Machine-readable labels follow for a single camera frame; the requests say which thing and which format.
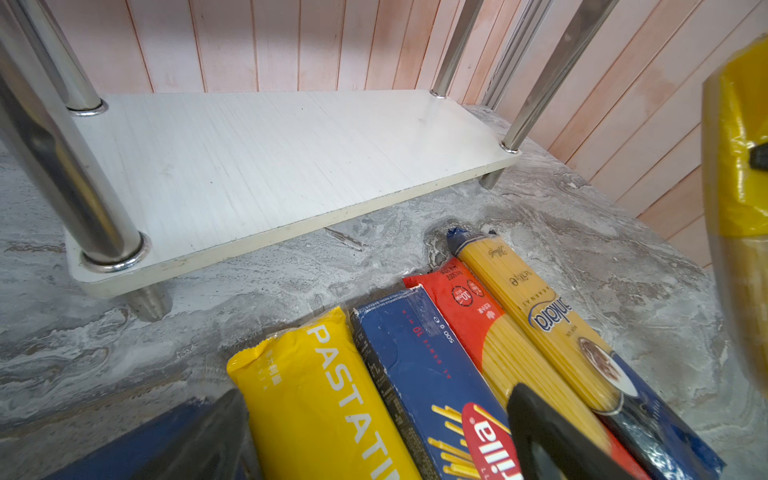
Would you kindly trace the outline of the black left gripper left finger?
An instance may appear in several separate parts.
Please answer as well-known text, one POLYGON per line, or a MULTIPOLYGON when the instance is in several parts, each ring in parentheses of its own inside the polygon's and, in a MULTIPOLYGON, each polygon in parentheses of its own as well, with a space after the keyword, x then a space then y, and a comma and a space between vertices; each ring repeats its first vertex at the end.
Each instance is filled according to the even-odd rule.
POLYGON ((248 430, 242 394, 231 389, 186 427, 134 479, 244 479, 241 459, 248 430))

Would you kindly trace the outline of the yellow clear spaghetti bag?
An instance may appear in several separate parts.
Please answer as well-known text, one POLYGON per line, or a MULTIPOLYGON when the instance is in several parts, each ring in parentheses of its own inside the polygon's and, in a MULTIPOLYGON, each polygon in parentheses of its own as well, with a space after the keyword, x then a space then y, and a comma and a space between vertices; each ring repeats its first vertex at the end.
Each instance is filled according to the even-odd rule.
POLYGON ((713 272, 752 385, 767 392, 767 38, 703 84, 702 175, 713 272))

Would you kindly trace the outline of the blue yellow spaghetti bag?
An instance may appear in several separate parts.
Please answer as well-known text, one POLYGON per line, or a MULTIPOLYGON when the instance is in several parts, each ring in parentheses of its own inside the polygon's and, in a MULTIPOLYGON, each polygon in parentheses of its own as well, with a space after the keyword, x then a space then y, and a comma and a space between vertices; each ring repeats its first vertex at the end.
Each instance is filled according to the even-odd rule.
POLYGON ((718 479, 724 461, 501 237, 454 228, 448 247, 653 479, 718 479))

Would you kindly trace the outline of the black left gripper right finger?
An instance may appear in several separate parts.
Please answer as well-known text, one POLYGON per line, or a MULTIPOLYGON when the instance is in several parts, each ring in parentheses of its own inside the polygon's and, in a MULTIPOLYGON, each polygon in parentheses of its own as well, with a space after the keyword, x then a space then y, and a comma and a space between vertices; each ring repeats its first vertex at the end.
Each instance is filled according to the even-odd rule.
POLYGON ((525 480, 632 477, 523 383, 513 388, 507 415, 525 480))

